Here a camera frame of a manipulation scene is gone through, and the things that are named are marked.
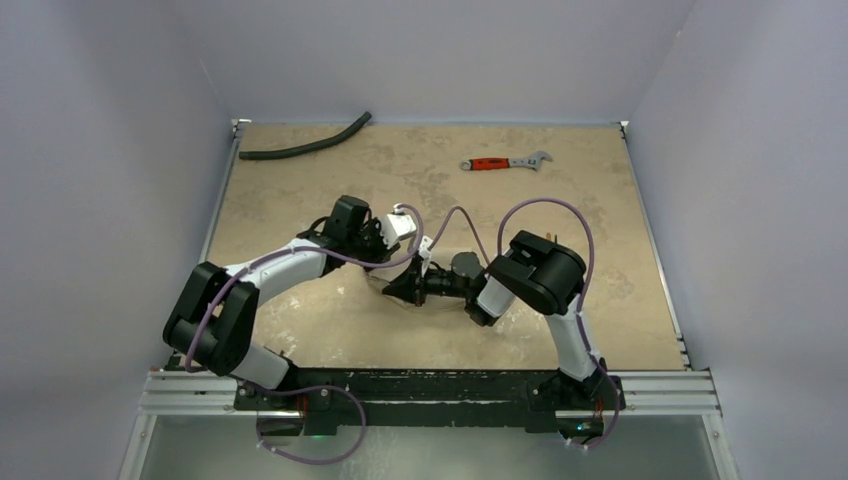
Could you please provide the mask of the aluminium front rail frame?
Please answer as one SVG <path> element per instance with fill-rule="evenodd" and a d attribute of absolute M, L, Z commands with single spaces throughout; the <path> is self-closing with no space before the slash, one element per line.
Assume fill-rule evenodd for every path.
<path fill-rule="evenodd" d="M 625 407 L 621 421 L 631 417 L 696 417 L 707 436 L 707 452 L 720 479 L 740 477 L 722 423 L 722 409 L 709 371 L 618 371 L 623 382 Z M 295 410 L 238 410 L 241 396 L 237 382 L 210 373 L 155 369 L 147 374 L 133 433 L 119 477 L 138 479 L 156 421 L 165 417 L 292 418 Z"/>

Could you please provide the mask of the left aluminium side rail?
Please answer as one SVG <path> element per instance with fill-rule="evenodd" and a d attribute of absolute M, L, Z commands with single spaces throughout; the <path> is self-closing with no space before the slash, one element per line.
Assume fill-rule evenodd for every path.
<path fill-rule="evenodd" d="M 220 209 L 222 208 L 224 196 L 227 190 L 227 185 L 230 180 L 232 170 L 234 168 L 234 164 L 237 158 L 237 152 L 241 145 L 246 127 L 250 123 L 250 119 L 244 120 L 234 118 L 229 120 L 229 127 L 225 137 L 226 150 L 224 152 L 222 160 L 222 167 L 220 168 L 220 171 L 217 172 L 213 177 L 214 183 L 212 197 L 209 206 L 204 210 L 202 223 L 202 225 L 204 226 L 204 230 L 203 236 L 201 238 L 200 251 L 197 257 L 195 258 L 195 262 L 187 269 L 184 269 L 182 271 L 182 282 L 176 290 L 176 296 L 173 305 L 168 308 L 168 315 L 164 321 L 162 333 L 160 335 L 162 341 L 164 342 L 168 350 L 168 356 L 165 360 L 164 366 L 161 367 L 161 370 L 182 370 L 182 367 L 179 365 L 181 352 L 170 344 L 167 339 L 166 331 L 168 330 L 171 317 L 173 316 L 177 304 L 179 303 L 180 297 L 182 296 L 182 293 L 188 284 L 193 269 L 200 263 L 203 263 L 207 260 L 210 245 L 213 241 L 215 230 L 220 218 Z"/>

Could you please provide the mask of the right aluminium side rail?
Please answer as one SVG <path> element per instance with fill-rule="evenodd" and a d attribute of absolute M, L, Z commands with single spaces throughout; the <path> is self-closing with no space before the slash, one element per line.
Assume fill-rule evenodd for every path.
<path fill-rule="evenodd" d="M 679 266 L 679 262 L 676 258 L 676 250 L 672 246 L 671 234 L 674 233 L 674 228 L 672 227 L 673 217 L 668 216 L 671 212 L 671 207 L 667 205 L 667 200 L 671 200 L 671 197 L 668 195 L 668 188 L 662 185 L 663 177 L 660 179 L 655 178 L 655 174 L 659 173 L 659 170 L 656 161 L 649 157 L 649 154 L 653 153 L 653 150 L 649 145 L 647 136 L 640 130 L 633 133 L 632 128 L 628 124 L 628 120 L 619 120 L 619 133 L 637 190 L 643 220 L 658 269 L 659 281 L 667 303 L 678 352 L 683 368 L 685 370 L 696 370 L 692 350 L 686 336 L 688 303 L 685 297 L 680 296 L 683 290 L 678 285 L 679 275 L 677 267 Z"/>

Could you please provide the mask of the beige cloth napkin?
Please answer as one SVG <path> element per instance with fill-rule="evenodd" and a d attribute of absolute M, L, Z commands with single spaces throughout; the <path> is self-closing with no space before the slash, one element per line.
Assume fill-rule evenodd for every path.
<path fill-rule="evenodd" d="M 408 310 L 428 313 L 460 310 L 479 290 L 482 268 L 444 267 L 438 262 L 414 257 L 387 269 L 365 269 L 368 286 L 393 303 Z"/>

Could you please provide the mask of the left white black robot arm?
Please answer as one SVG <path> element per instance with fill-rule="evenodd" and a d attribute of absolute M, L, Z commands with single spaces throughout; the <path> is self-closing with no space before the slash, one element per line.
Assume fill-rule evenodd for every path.
<path fill-rule="evenodd" d="M 343 195 L 329 215 L 269 254 L 226 267 L 196 265 L 164 325 L 163 340 L 183 354 L 187 366 L 198 363 L 216 375 L 247 380 L 272 408 L 287 408 L 297 399 L 298 382 L 287 375 L 288 359 L 254 341 L 258 309 L 347 263 L 383 265 L 416 233 L 414 217 L 401 208 L 375 216 L 366 201 Z"/>

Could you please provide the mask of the black foam tube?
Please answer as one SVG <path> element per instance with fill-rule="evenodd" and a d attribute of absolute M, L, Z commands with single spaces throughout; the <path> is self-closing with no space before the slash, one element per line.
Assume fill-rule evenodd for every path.
<path fill-rule="evenodd" d="M 238 158 L 244 161 L 274 161 L 294 158 L 315 153 L 321 150 L 326 150 L 351 139 L 354 135 L 361 131 L 370 122 L 372 118 L 372 113 L 366 111 L 349 126 L 347 126 L 345 129 L 333 136 L 316 140 L 307 144 L 288 147 L 284 149 L 264 151 L 241 151 L 238 154 Z"/>

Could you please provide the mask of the red handled adjustable wrench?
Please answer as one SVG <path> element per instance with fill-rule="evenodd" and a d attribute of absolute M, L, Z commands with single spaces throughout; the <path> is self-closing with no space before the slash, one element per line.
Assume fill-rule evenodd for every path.
<path fill-rule="evenodd" d="M 538 171 L 544 162 L 552 162 L 552 156 L 536 151 L 523 157 L 480 157 L 463 160 L 459 167 L 463 171 L 491 171 L 509 168 L 526 168 Z"/>

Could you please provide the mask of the aluminium side rail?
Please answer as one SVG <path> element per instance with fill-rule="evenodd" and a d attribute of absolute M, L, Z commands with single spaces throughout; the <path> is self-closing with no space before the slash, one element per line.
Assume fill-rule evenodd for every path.
<path fill-rule="evenodd" d="M 667 205 L 667 200 L 671 200 L 671 197 L 668 195 L 668 188 L 662 185 L 663 177 L 660 179 L 655 178 L 655 174 L 659 173 L 659 170 L 656 161 L 649 157 L 649 154 L 653 153 L 653 150 L 649 145 L 647 136 L 640 130 L 633 133 L 632 128 L 628 124 L 628 120 L 619 120 L 619 133 L 637 190 L 643 220 L 658 269 L 659 281 L 667 303 L 678 352 L 683 368 L 685 370 L 696 370 L 692 350 L 686 336 L 688 303 L 685 297 L 680 296 L 683 290 L 678 285 L 679 275 L 677 267 L 679 266 L 679 262 L 676 258 L 676 250 L 672 246 L 671 234 L 674 233 L 674 228 L 672 227 L 673 217 L 668 216 L 671 212 L 671 207 Z"/>
<path fill-rule="evenodd" d="M 227 190 L 227 185 L 230 180 L 232 170 L 234 168 L 234 164 L 237 158 L 237 152 L 241 145 L 246 127 L 250 123 L 250 119 L 244 120 L 234 118 L 229 120 L 229 127 L 225 137 L 226 150 L 224 152 L 222 160 L 222 167 L 220 168 L 220 171 L 217 172 L 213 177 L 214 183 L 212 197 L 209 206 L 204 210 L 202 223 L 202 225 L 204 226 L 204 230 L 203 236 L 201 238 L 200 251 L 197 257 L 195 258 L 195 262 L 187 269 L 184 269 L 182 271 L 182 282 L 176 290 L 176 296 L 173 305 L 168 308 L 168 315 L 164 321 L 162 333 L 160 335 L 162 341 L 164 342 L 168 350 L 168 356 L 165 360 L 164 366 L 161 367 L 161 370 L 182 370 L 182 367 L 179 365 L 181 352 L 170 344 L 167 339 L 166 331 L 168 330 L 171 317 L 173 316 L 177 304 L 179 303 L 180 297 L 182 296 L 182 293 L 188 284 L 193 269 L 200 263 L 203 263 L 207 260 L 210 245 L 213 241 L 215 230 L 220 218 L 220 209 L 222 208 L 224 196 Z"/>

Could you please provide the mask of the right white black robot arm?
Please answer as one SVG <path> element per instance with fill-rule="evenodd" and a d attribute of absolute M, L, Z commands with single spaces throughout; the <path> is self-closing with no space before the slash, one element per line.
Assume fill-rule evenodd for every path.
<path fill-rule="evenodd" d="M 586 347 L 588 331 L 577 311 L 586 275 L 587 265 L 576 252 L 522 230 L 488 267 L 476 253 L 464 251 L 445 268 L 422 248 L 380 293 L 413 307 L 431 297 L 460 299 L 481 327 L 495 325 L 515 300 L 522 301 L 544 316 L 558 356 L 554 379 L 531 390 L 563 395 L 569 404 L 584 407 L 604 385 L 601 361 Z"/>

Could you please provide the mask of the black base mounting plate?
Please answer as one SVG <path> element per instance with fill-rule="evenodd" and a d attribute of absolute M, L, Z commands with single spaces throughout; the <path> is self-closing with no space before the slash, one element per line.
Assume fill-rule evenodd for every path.
<path fill-rule="evenodd" d="M 274 390 L 240 384 L 238 411 L 290 414 L 305 435 L 340 426 L 521 428 L 596 437 L 625 408 L 617 376 L 583 381 L 558 370 L 421 370 L 301 367 Z"/>

